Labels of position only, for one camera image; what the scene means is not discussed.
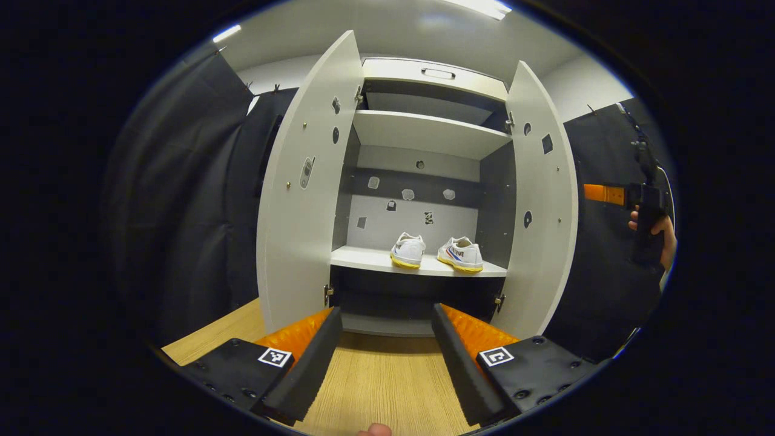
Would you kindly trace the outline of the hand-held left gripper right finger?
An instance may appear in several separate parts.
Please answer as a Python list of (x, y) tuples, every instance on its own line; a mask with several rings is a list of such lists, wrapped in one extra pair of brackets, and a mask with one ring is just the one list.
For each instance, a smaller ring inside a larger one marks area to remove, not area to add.
[(442, 303), (431, 327), (470, 425), (490, 427), (542, 408), (609, 365), (583, 358), (543, 335), (518, 340)]

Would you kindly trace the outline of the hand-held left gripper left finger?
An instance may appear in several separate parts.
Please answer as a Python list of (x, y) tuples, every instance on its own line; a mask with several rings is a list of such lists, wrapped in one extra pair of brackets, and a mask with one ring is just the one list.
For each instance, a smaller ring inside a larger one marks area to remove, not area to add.
[(340, 342), (338, 308), (267, 334), (259, 306), (242, 306), (176, 342), (176, 364), (205, 392), (291, 427), (305, 419)]

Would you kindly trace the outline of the white canvas shoe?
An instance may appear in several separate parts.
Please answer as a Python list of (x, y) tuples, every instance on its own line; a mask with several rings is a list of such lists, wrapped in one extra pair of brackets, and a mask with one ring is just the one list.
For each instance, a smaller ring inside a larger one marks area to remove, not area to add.
[(449, 238), (438, 248), (437, 260), (460, 273), (477, 274), (484, 270), (481, 248), (468, 237)]
[(426, 243), (421, 235), (413, 236), (403, 232), (399, 235), (389, 254), (391, 262), (395, 266), (419, 269), (425, 250)]

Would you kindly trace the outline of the white shoe cabinet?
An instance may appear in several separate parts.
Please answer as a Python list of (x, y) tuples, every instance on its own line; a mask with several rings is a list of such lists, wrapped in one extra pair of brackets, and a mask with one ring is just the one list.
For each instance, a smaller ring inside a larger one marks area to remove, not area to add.
[[(506, 102), (450, 88), (363, 77), (341, 169), (330, 277), (345, 331), (432, 337), (434, 304), (489, 322), (500, 312), (515, 223)], [(426, 243), (419, 269), (390, 251), (399, 235)], [(449, 238), (481, 248), (484, 270), (437, 260)]]

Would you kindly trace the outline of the white cabinet drawer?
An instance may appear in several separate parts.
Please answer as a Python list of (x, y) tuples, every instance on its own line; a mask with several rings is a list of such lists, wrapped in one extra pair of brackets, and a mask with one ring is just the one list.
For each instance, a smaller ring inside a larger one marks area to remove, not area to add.
[[(457, 77), (454, 80), (432, 78), (421, 74), (423, 67), (452, 71)], [(379, 57), (364, 59), (362, 69), (363, 77), (368, 79), (435, 85), (500, 102), (506, 101), (507, 97), (506, 83), (502, 80), (454, 65), (418, 59)]]

